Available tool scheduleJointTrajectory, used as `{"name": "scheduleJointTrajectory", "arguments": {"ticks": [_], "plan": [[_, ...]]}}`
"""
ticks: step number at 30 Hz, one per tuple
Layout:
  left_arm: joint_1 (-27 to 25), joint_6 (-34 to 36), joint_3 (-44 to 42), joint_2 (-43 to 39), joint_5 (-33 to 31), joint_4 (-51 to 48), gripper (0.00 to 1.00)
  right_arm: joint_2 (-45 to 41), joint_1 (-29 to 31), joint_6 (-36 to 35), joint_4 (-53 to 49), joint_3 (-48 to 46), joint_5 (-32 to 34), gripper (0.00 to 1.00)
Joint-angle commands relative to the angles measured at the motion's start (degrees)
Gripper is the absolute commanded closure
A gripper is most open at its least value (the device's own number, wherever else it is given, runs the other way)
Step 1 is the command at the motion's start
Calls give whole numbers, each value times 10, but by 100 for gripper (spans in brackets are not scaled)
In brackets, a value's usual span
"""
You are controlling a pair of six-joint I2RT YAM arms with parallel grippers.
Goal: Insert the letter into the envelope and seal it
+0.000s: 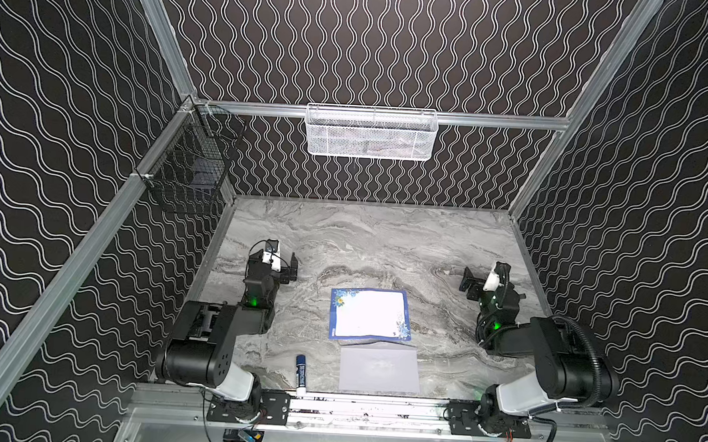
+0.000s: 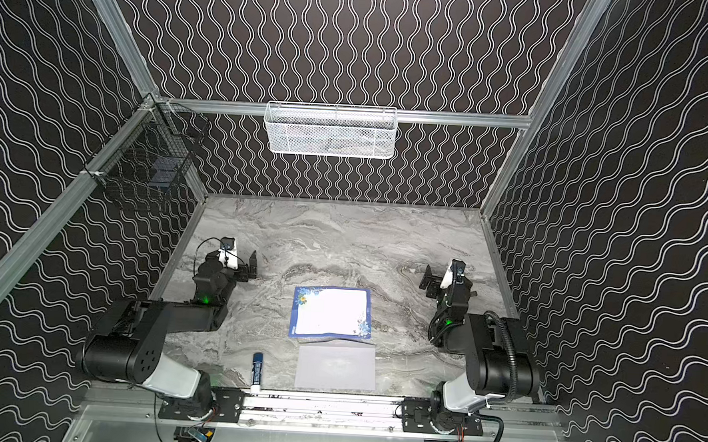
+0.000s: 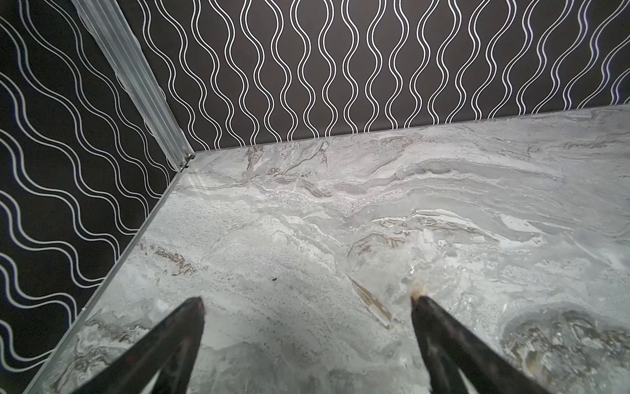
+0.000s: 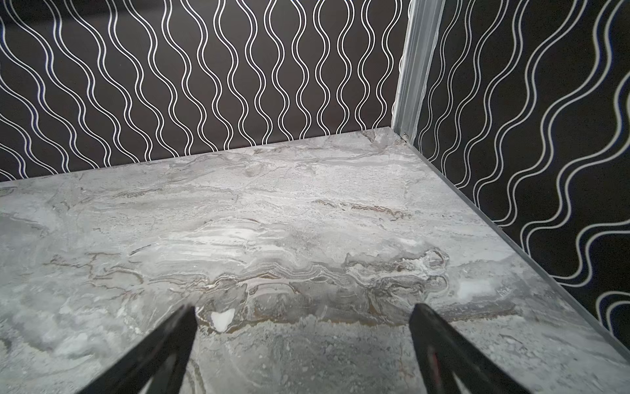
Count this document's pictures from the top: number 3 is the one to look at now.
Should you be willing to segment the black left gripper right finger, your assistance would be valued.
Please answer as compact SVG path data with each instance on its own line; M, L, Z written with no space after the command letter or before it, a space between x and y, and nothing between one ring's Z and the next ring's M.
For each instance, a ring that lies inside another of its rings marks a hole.
M547 393L519 372L431 297L413 294L411 320L432 393Z

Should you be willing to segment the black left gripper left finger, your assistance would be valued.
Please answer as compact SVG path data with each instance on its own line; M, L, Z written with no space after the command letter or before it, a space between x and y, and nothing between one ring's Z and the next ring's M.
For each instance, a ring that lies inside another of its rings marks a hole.
M191 297L76 393L185 393L204 329L205 308Z

